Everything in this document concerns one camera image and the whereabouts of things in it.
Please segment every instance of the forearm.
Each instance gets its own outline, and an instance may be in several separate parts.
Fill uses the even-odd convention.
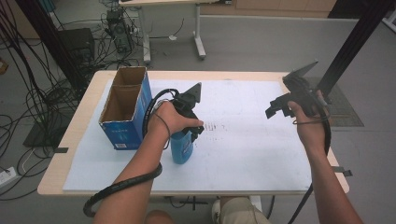
[[[320,223],[361,223],[323,150],[307,150]]]
[[[148,132],[134,157],[114,183],[154,171],[163,153],[168,133],[165,130]],[[153,181],[148,181],[105,198],[94,223],[143,223]]]

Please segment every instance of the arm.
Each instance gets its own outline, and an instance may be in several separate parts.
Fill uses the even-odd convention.
[[[299,105],[289,102],[297,123],[313,121]],[[362,223],[324,152],[324,130],[321,123],[297,125],[297,132],[308,157],[320,223]]]
[[[179,132],[185,127],[203,125],[203,122],[198,119],[186,119],[180,116],[169,102],[164,102],[156,113],[166,122],[171,134]],[[155,170],[160,162],[163,147],[168,138],[168,131],[163,121],[156,116],[152,116],[148,123],[148,133],[140,148],[114,183]],[[143,223],[149,203],[152,183],[153,180],[150,180],[105,198],[93,222]]]

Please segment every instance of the table leg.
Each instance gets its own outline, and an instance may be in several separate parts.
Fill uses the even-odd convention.
[[[151,62],[151,55],[149,51],[149,35],[146,33],[145,28],[145,15],[143,13],[142,7],[137,7],[137,14],[139,16],[140,21],[140,30],[143,36],[143,60],[145,64],[150,64]]]
[[[201,7],[199,4],[195,5],[195,31],[193,32],[194,34],[194,40],[195,44],[198,49],[198,54],[201,57],[201,59],[204,59],[206,57],[204,45],[202,44],[201,36],[200,36],[200,14],[201,14]]]
[[[387,19],[382,19],[382,22],[384,22],[390,29],[393,30],[393,32],[396,32],[396,25],[394,22],[396,22],[396,8],[393,11],[393,13],[389,16]]]

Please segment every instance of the hand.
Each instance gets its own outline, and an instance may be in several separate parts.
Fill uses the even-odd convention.
[[[293,101],[288,102],[288,106],[296,116],[297,133],[307,152],[324,153],[325,132],[318,118],[308,118],[303,109]]]
[[[168,101],[164,101],[155,113],[166,123],[170,134],[180,132],[187,127],[199,127],[204,125],[204,122],[201,120],[188,119],[179,115],[172,103]],[[148,131],[165,127],[163,121],[157,116],[151,116],[151,119],[148,122]]]

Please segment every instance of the person's knee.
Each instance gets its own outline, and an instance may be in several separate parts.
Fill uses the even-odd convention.
[[[166,212],[153,210],[146,215],[145,224],[174,224],[174,221]]]

